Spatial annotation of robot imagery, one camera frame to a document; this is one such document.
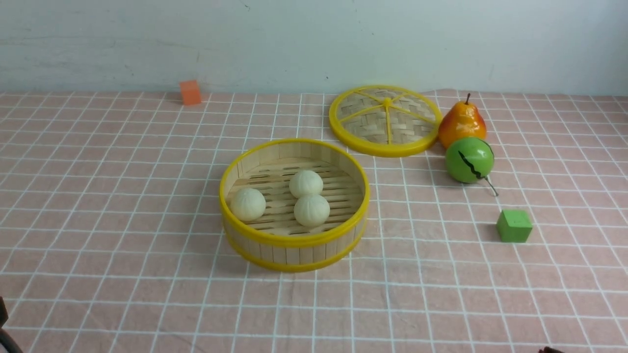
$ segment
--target orange cube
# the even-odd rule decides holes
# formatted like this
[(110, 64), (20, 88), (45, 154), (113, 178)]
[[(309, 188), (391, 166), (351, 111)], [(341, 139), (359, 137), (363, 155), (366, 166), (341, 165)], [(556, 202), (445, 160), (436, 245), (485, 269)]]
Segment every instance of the orange cube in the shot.
[(183, 98), (184, 106), (200, 104), (200, 89), (196, 80), (179, 82), (179, 87), (181, 87), (181, 97)]

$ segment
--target toy food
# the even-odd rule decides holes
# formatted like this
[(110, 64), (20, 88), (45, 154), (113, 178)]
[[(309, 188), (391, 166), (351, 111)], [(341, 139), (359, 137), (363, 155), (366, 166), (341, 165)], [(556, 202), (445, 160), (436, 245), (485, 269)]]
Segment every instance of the toy food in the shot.
[[(459, 139), (445, 153), (447, 172), (461, 183), (476, 183), (481, 179), (489, 182), (488, 176), (494, 163), (495, 155), (489, 144), (476, 137)], [(493, 185), (490, 182), (489, 185), (497, 196)]]
[(266, 199), (257, 189), (243, 188), (235, 193), (229, 208), (236, 218), (250, 222), (262, 217), (266, 210)]
[(315, 171), (300, 170), (291, 179), (290, 193), (296, 198), (323, 192), (323, 179)]
[(438, 140), (446, 149), (461, 138), (486, 138), (486, 123), (469, 98), (471, 93), (467, 94), (467, 100), (454, 104), (438, 127)]
[(318, 194), (309, 194), (299, 198), (295, 204), (295, 219), (304, 227), (319, 226), (329, 218), (329, 203)]

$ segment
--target yellow rim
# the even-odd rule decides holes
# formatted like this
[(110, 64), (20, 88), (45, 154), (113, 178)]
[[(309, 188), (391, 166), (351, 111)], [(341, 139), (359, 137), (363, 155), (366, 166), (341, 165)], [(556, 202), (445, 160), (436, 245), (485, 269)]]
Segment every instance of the yellow rim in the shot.
[(231, 238), (229, 233), (227, 233), (226, 231), (225, 231), (225, 237), (227, 238), (229, 245), (231, 245), (231, 247), (233, 248), (235, 252), (237, 252), (240, 256), (242, 256), (245, 260), (258, 265), (259, 267), (271, 269), (273, 271), (280, 271), (280, 272), (307, 272), (307, 271), (314, 271), (316, 269), (321, 269), (321, 268), (327, 267), (333, 263), (340, 261), (346, 255), (348, 255), (351, 252), (351, 250), (355, 248), (357, 243), (360, 242), (360, 239), (362, 239), (362, 236), (364, 235), (365, 230), (366, 230), (366, 223), (362, 226), (362, 229), (358, 233), (357, 237), (355, 237), (355, 240), (351, 244), (349, 244), (349, 246), (347, 246), (346, 249), (344, 249), (341, 253), (338, 253), (334, 257), (325, 259), (324, 261), (320, 261), (318, 263), (299, 264), (299, 265), (277, 264), (277, 263), (264, 261), (258, 258), (254, 258), (249, 253), (245, 252), (238, 244), (236, 244), (236, 242)]
[[(241, 220), (236, 218), (231, 213), (231, 210), (229, 210), (229, 207), (227, 206), (227, 201), (225, 197), (226, 195), (224, 193), (226, 176), (229, 175), (229, 173), (231, 172), (231, 169), (236, 168), (237, 164), (249, 154), (257, 152), (260, 149), (267, 148), (268, 146), (272, 146), (274, 144), (283, 144), (283, 143), (319, 144), (327, 148), (333, 149), (334, 151), (346, 156), (353, 164), (357, 166), (358, 170), (360, 171), (360, 176), (362, 177), (362, 181), (364, 182), (364, 186), (365, 186), (364, 199), (362, 200), (362, 204), (360, 205), (358, 210), (355, 212), (353, 216), (351, 216), (351, 218), (349, 218), (346, 222), (339, 225), (338, 227), (330, 229), (329, 231), (325, 231), (323, 233), (313, 234), (311, 236), (284, 237), (284, 236), (276, 236), (274, 234), (268, 234), (268, 233), (259, 231), (257, 229), (253, 229), (252, 227), (249, 227), (248, 225), (243, 223)], [(223, 174), (223, 177), (220, 181), (220, 190), (219, 190), (220, 210), (222, 211), (222, 215), (224, 219), (228, 223), (230, 223), (237, 232), (241, 233), (243, 236), (246, 236), (247, 238), (255, 242), (258, 242), (261, 244), (272, 245), (272, 246), (281, 246), (281, 247), (319, 246), (319, 245), (326, 244), (338, 237), (343, 236), (350, 228), (355, 227), (355, 225), (362, 218), (364, 218), (368, 210), (370, 198), (371, 198), (371, 188), (369, 186), (369, 180), (366, 176), (366, 173), (364, 173), (362, 166), (360, 166), (360, 163), (358, 163), (357, 160), (355, 160), (355, 158), (351, 157), (350, 154), (348, 154), (347, 152), (343, 151), (342, 149), (332, 144), (324, 143), (322, 141), (317, 141), (314, 139), (303, 139), (303, 138), (280, 139), (276, 141), (270, 141), (270, 142), (261, 144), (253, 149), (250, 149), (246, 153), (240, 155), (229, 165), (229, 167), (227, 167), (227, 170)]]
[[(414, 142), (414, 143), (409, 143), (409, 144), (403, 144), (403, 145), (391, 144), (390, 139), (389, 139), (388, 144), (372, 143), (364, 139), (358, 138), (354, 136), (353, 134), (350, 134), (349, 132), (347, 132), (347, 130), (345, 130), (345, 128), (342, 126), (342, 121), (364, 112), (364, 111), (357, 112), (353, 114), (353, 116), (345, 117), (343, 119), (338, 119), (336, 115), (336, 111), (338, 110), (338, 105), (351, 94), (364, 95), (368, 98), (371, 98), (381, 103), (381, 105), (379, 106), (374, 106), (365, 110), (385, 107), (387, 130), (388, 130), (387, 132), (388, 132), (389, 137), (391, 135), (391, 132), (390, 132), (391, 125), (390, 125), (390, 115), (389, 115), (390, 108), (403, 111), (412, 116), (416, 116), (418, 119), (426, 120), (424, 117), (418, 116), (417, 114), (412, 113), (412, 112), (405, 111), (404, 109), (400, 109), (399, 107), (394, 107), (394, 106), (388, 107), (387, 105), (385, 105), (385, 103), (382, 100), (377, 99), (375, 97), (371, 97), (369, 94), (365, 94), (361, 92), (362, 90), (377, 89), (377, 88), (390, 89), (390, 90), (403, 92), (403, 94), (398, 95), (397, 97), (393, 98), (391, 100), (392, 102), (398, 100), (399, 98), (405, 95), (412, 95), (424, 101), (430, 107), (430, 109), (434, 112), (434, 115), (436, 117), (435, 122), (434, 122), (434, 129), (432, 129), (429, 135), (425, 136), (419, 141)], [(416, 155), (418, 153), (424, 152), (426, 149), (430, 148), (438, 139), (438, 125), (440, 124), (442, 119), (443, 119), (443, 116), (441, 115), (440, 110), (438, 109), (438, 106), (436, 106), (436, 104), (434, 104), (434, 102), (429, 100), (427, 97), (423, 96), (422, 94), (412, 92), (407, 89), (403, 89), (403, 88), (395, 87), (395, 86), (388, 86), (388, 85), (368, 85), (368, 86), (362, 86), (356, 89), (348, 90), (344, 92), (343, 94), (339, 95), (333, 101), (331, 107), (329, 108), (329, 123), (336, 137), (338, 137), (338, 139), (341, 140), (341, 142), (346, 144), (349, 148), (353, 149), (354, 151), (358, 151), (366, 155), (378, 156), (378, 157), (398, 158), (398, 157)]]

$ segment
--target green cube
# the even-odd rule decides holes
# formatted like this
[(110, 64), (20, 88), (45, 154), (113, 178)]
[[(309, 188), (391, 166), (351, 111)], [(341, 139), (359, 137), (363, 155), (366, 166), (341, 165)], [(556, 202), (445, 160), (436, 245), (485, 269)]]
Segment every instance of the green cube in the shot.
[(532, 222), (524, 210), (502, 210), (497, 231), (502, 242), (526, 242), (532, 233)]

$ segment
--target yellow spoke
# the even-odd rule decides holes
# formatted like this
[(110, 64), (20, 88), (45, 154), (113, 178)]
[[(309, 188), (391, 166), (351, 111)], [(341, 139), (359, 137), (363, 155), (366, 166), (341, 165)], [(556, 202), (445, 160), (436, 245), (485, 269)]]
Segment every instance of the yellow spoke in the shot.
[(361, 111), (359, 111), (359, 112), (355, 112), (355, 113), (353, 113), (353, 114), (351, 114), (351, 115), (349, 115), (349, 116), (347, 116), (347, 117), (343, 117), (342, 119), (338, 120), (338, 122), (339, 122), (340, 124), (342, 124), (342, 122), (343, 122), (343, 121), (347, 121), (347, 120), (352, 119), (352, 118), (354, 118), (354, 117), (356, 117), (356, 116), (358, 116), (358, 115), (360, 115), (360, 114), (364, 114), (364, 113), (366, 113), (367, 111), (371, 111), (371, 110), (373, 110), (373, 109), (375, 109), (375, 108), (379, 108), (379, 107), (381, 107), (381, 106), (374, 106), (374, 107), (370, 107), (370, 108), (364, 108), (363, 110), (361, 110)]
[(400, 107), (397, 107), (397, 106), (391, 106), (391, 108), (393, 108), (393, 109), (397, 109), (398, 111), (401, 111), (401, 112), (404, 112), (404, 113), (406, 113), (406, 114), (412, 115), (413, 117), (415, 117), (415, 118), (417, 118), (417, 119), (421, 119), (421, 120), (423, 120), (423, 121), (425, 121), (425, 122), (428, 122), (428, 123), (430, 123), (430, 124), (434, 124), (434, 121), (433, 121), (433, 120), (429, 120), (429, 119), (428, 119), (428, 118), (426, 118), (425, 116), (421, 116), (421, 115), (419, 115), (419, 114), (417, 114), (417, 113), (413, 113), (413, 112), (411, 112), (411, 111), (408, 111), (408, 110), (406, 110), (406, 109), (403, 109), (403, 108), (400, 108)]
[(370, 95), (370, 94), (368, 94), (368, 93), (362, 93), (362, 92), (356, 92), (356, 93), (357, 93), (357, 94), (359, 94), (359, 95), (363, 95), (364, 97), (370, 98), (370, 99), (372, 99), (372, 100), (376, 101), (377, 103), (380, 103), (380, 104), (383, 104), (383, 103), (384, 103), (383, 101), (381, 101), (381, 100), (379, 100), (379, 99), (377, 99), (377, 98), (373, 97), (372, 95)]
[(405, 97), (405, 96), (407, 96), (407, 95), (410, 95), (410, 94), (409, 94), (409, 93), (399, 94), (397, 97), (395, 97), (395, 98), (391, 99), (391, 102), (394, 102), (394, 101), (396, 101), (396, 100), (399, 100), (399, 99), (401, 99), (402, 97)]
[(388, 144), (393, 143), (393, 127), (391, 126), (391, 112), (386, 107), (386, 132), (388, 133)]

